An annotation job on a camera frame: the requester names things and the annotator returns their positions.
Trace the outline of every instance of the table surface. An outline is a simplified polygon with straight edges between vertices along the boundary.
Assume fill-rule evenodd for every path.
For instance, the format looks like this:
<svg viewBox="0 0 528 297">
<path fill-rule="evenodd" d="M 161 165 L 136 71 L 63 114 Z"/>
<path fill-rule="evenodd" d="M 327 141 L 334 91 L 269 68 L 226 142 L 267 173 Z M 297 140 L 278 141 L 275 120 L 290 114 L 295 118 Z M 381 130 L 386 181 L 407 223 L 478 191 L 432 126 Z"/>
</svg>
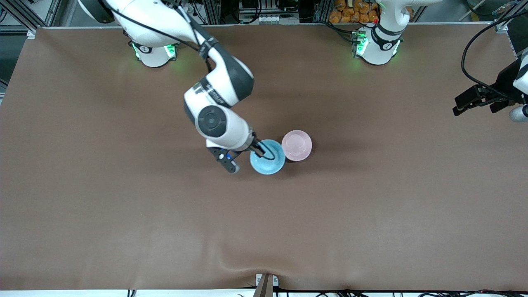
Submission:
<svg viewBox="0 0 528 297">
<path fill-rule="evenodd" d="M 38 30 L 0 107 L 1 289 L 528 290 L 528 129 L 454 117 L 483 25 L 409 26 L 383 66 L 323 26 L 211 28 L 256 78 L 234 110 L 306 162 L 230 175 L 188 122 L 203 61 L 150 69 L 120 30 Z M 484 81 L 514 60 L 478 39 Z"/>
</svg>

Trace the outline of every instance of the pile of potatoes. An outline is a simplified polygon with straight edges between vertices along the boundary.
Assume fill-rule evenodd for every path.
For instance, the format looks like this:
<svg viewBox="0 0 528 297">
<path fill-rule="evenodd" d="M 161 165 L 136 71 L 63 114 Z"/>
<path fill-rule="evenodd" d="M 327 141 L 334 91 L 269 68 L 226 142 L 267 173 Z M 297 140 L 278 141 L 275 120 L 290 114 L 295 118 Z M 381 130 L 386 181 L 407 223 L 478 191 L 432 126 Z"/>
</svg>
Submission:
<svg viewBox="0 0 528 297">
<path fill-rule="evenodd" d="M 328 21 L 335 23 L 372 23 L 379 17 L 377 3 L 368 3 L 363 0 L 354 0 L 354 7 L 348 7 L 346 0 L 335 0 L 335 9 L 330 13 Z"/>
</svg>

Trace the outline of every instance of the pink bowl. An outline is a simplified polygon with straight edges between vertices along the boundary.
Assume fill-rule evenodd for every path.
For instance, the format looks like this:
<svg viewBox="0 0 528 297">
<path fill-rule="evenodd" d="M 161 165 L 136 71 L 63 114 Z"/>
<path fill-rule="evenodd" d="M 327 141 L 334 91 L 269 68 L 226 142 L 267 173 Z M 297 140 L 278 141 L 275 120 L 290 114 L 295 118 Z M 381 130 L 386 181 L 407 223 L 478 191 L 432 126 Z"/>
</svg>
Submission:
<svg viewBox="0 0 528 297">
<path fill-rule="evenodd" d="M 312 139 L 304 131 L 293 130 L 284 136 L 281 146 L 286 158 L 292 161 L 302 161 L 312 151 Z"/>
</svg>

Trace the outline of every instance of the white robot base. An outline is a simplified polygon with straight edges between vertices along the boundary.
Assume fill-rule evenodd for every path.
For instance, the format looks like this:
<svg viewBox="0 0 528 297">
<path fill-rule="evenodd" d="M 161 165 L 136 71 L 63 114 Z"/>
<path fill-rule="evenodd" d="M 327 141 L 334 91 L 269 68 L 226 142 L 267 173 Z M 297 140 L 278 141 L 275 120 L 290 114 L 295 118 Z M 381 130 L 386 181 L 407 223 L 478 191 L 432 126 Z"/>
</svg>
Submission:
<svg viewBox="0 0 528 297">
<path fill-rule="evenodd" d="M 386 43 L 378 45 L 372 40 L 372 28 L 363 27 L 358 31 L 352 32 L 352 46 L 354 57 L 361 57 L 367 63 L 373 65 L 383 65 L 390 61 L 396 54 L 400 41 L 396 44 Z"/>
<path fill-rule="evenodd" d="M 161 67 L 171 60 L 176 60 L 178 53 L 178 43 L 168 44 L 160 48 L 150 48 L 132 42 L 131 46 L 136 52 L 138 61 L 152 68 Z"/>
</svg>

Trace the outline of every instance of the blue bowl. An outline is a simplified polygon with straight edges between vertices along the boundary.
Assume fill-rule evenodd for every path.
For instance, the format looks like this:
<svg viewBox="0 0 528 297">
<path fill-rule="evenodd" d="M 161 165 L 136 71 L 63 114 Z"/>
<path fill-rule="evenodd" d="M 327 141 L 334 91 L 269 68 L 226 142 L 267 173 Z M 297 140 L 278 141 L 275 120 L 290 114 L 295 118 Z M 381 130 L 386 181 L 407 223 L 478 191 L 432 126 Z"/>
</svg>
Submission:
<svg viewBox="0 0 528 297">
<path fill-rule="evenodd" d="M 262 140 L 259 142 L 259 144 L 260 147 L 266 152 L 264 157 L 271 159 L 273 156 L 275 156 L 275 159 L 268 160 L 264 157 L 258 157 L 255 152 L 251 152 L 249 155 L 249 162 L 251 163 L 251 166 L 253 166 L 255 171 L 261 174 L 268 175 L 277 173 L 282 168 L 282 166 L 284 166 L 284 162 L 286 161 L 282 146 L 273 139 Z"/>
</svg>

